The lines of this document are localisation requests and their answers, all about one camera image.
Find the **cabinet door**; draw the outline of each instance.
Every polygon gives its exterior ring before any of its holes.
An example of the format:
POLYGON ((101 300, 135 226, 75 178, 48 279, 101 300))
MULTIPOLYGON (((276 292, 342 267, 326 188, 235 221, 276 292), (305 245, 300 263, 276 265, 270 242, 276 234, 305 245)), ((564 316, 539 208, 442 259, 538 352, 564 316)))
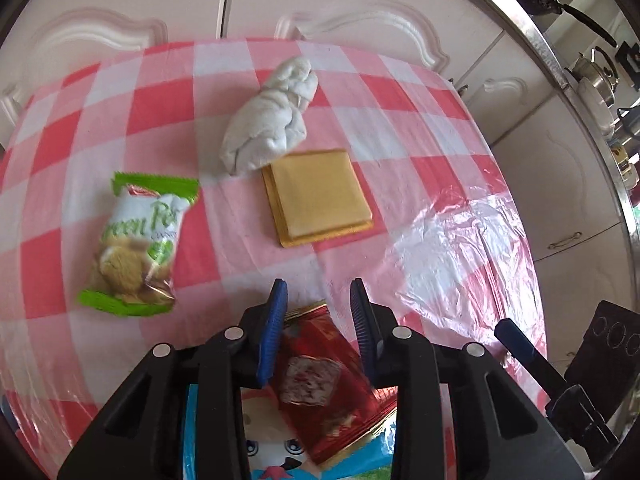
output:
POLYGON ((620 221, 600 155, 559 96, 492 151, 518 207, 534 261, 620 221))
POLYGON ((0 46, 0 144, 35 88, 118 51, 220 34, 224 0, 30 0, 0 46))
POLYGON ((634 279, 624 224, 535 263, 551 362, 580 348, 601 300, 635 307, 634 279))
POLYGON ((228 37, 370 50, 459 79, 500 33, 468 0, 229 0, 228 37))
POLYGON ((491 144, 552 92, 545 74, 507 34, 456 86, 468 85, 462 100, 491 144))

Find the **red wrapper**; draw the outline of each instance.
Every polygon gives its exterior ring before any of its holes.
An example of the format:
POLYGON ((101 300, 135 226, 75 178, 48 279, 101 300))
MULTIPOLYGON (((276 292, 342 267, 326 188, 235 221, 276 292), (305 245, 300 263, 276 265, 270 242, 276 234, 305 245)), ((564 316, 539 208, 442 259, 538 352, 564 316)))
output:
POLYGON ((309 457, 325 469, 375 437, 396 410, 396 389, 370 386, 326 305, 287 316, 271 387, 309 457))

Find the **table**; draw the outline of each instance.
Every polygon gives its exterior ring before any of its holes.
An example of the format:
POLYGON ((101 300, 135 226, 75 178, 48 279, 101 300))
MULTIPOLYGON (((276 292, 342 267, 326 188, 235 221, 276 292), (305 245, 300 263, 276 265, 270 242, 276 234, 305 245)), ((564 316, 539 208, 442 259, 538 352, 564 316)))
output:
MULTIPOLYGON (((289 307, 326 299, 355 340, 348 286, 433 342, 497 356, 511 317, 545 352, 524 229, 489 147, 450 83, 422 67, 305 41, 172 43, 89 66, 36 91, 0 164, 0 378, 20 437, 54 476, 148 349, 203 343, 289 284, 289 307), (259 172, 231 178, 226 124, 282 60, 307 56, 319 88, 299 151, 345 148, 372 230, 279 246, 259 172), (120 318, 75 300, 113 208, 114 171, 200 179, 169 314, 120 318)), ((539 405, 545 396, 506 366, 539 405)))

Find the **plastic sheet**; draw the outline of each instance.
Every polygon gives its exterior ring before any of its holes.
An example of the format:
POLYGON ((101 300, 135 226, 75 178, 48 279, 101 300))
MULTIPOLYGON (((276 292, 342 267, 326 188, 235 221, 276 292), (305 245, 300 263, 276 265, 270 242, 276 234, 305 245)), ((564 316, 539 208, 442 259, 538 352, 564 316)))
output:
MULTIPOLYGON (((203 343, 264 301, 274 278, 287 280, 290 308, 326 300, 348 341, 348 286, 361 277, 372 301, 435 343, 476 340, 503 358, 493 327, 508 316, 545 352, 513 199, 455 90, 422 67, 303 41, 127 54, 39 89, 0 175, 0 379, 21 439, 52 477, 149 348, 203 343), (229 115, 279 62, 301 54, 319 90, 299 150, 349 151, 374 227, 284 249, 260 174, 225 176, 217 150, 229 115), (75 301, 113 208, 114 171, 200 179, 171 313, 122 319, 75 301)), ((506 366, 542 406, 526 372, 506 366)))

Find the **white cloth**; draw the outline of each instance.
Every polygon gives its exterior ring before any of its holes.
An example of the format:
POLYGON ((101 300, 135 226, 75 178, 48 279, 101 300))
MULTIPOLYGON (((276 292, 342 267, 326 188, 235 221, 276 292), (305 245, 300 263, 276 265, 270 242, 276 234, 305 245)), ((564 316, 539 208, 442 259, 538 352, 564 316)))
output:
POLYGON ((260 93, 231 118, 220 149, 226 170, 257 170, 306 139, 306 110, 318 88, 318 76, 305 57, 292 57, 269 76, 260 93))

